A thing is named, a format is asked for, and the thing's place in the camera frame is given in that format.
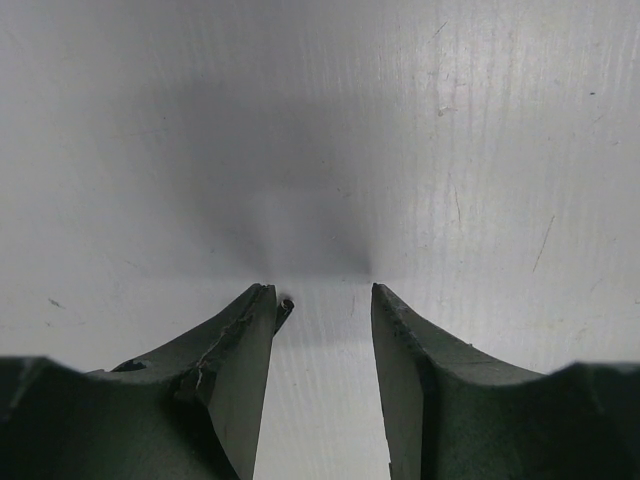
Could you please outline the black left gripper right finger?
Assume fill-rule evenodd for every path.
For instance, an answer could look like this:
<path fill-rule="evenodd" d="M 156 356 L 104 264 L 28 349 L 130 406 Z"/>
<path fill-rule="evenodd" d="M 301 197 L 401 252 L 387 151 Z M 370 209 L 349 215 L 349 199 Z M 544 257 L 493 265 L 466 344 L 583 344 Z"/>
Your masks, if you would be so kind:
<path fill-rule="evenodd" d="M 394 479 L 635 479 L 639 367 L 529 371 L 456 338 L 392 290 L 371 326 Z"/>

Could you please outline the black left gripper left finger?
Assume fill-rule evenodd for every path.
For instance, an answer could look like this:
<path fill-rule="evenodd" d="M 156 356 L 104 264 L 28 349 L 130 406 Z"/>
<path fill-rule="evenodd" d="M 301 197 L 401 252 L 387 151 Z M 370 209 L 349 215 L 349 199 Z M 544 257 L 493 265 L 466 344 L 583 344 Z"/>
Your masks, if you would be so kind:
<path fill-rule="evenodd" d="M 213 318 L 111 371 L 1 361 L 5 479 L 250 479 L 276 291 L 255 284 Z"/>

